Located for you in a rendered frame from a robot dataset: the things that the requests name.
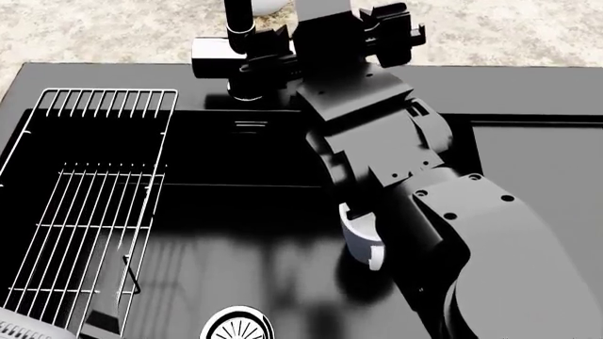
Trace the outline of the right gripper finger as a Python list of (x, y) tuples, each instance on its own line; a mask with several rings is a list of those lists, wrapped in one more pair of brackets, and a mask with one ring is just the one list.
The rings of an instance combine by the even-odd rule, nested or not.
[(293, 56), (290, 42), (285, 24), (276, 30), (257, 30), (253, 35), (253, 58)]
[(426, 44), (424, 24), (412, 27), (411, 13), (403, 2), (360, 8), (367, 47), (366, 56), (375, 56), (383, 68), (408, 64), (412, 49)]

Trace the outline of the round sink drain strainer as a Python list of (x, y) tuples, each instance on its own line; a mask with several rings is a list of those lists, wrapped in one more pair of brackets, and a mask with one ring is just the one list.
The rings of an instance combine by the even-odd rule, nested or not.
[(199, 339), (276, 339), (268, 317), (253, 307), (219, 310), (205, 322)]

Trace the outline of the black sink faucet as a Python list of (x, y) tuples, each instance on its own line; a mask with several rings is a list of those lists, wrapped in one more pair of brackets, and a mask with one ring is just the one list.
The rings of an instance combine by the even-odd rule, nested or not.
[(191, 65), (196, 78), (224, 79), (228, 95), (237, 101), (259, 101), (263, 95), (253, 81), (241, 74), (248, 63), (256, 32), (252, 0), (223, 0), (226, 36), (198, 37), (191, 46)]

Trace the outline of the white round object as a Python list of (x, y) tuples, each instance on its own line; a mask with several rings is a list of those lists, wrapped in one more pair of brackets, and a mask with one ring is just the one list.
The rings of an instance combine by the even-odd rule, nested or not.
[(288, 0), (252, 0), (253, 16), (270, 16), (284, 8)]

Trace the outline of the black kitchen sink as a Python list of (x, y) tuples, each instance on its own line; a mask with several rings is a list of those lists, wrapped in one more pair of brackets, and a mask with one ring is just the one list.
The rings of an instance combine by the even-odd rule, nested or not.
[[(442, 157), (525, 202), (603, 308), (603, 70), (405, 67), (389, 72), (447, 121)], [(175, 89), (126, 339), (199, 339), (235, 305), (276, 339), (432, 339), (369, 225), (342, 222), (294, 81), (259, 101), (185, 64), (25, 64), (0, 102), (0, 154), (45, 89)]]

